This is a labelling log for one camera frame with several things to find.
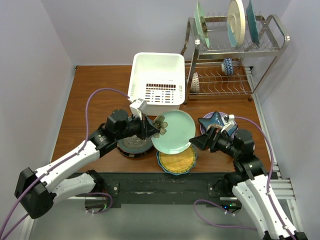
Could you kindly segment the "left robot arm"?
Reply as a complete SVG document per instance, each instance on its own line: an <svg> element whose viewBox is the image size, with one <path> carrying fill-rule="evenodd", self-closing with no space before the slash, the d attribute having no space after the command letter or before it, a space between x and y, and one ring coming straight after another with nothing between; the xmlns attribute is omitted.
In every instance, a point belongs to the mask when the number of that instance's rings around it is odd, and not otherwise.
<svg viewBox="0 0 320 240"><path fill-rule="evenodd" d="M63 157L36 170L28 167L21 171L14 195L32 219L46 214L60 200L89 193L99 196L105 180L95 170L70 176L111 152L119 140L132 136L145 140L160 131L160 125L145 114L129 116L127 111L117 109L81 145Z"/></svg>

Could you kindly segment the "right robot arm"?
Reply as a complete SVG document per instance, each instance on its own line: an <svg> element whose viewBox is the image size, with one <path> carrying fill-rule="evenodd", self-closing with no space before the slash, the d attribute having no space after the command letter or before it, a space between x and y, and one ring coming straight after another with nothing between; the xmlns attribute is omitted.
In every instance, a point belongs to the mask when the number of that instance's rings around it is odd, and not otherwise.
<svg viewBox="0 0 320 240"><path fill-rule="evenodd" d="M305 240L281 207L261 160L255 156L252 133L238 130L234 137L225 130L212 127L205 134L191 138L200 150L221 151L233 157L234 171L225 174L220 189L235 196L246 210L263 240Z"/></svg>

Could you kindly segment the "mint green floral plate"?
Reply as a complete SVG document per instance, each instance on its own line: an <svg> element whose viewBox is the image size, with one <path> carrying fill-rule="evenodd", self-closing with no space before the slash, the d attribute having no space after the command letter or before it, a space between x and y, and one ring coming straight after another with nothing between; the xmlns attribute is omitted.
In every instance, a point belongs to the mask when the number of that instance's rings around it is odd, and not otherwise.
<svg viewBox="0 0 320 240"><path fill-rule="evenodd" d="M189 140L196 135L196 124L188 113L176 109L163 112L157 118L164 118L163 123L167 123L165 134L151 138L153 146L159 152L176 155L191 145Z"/></svg>

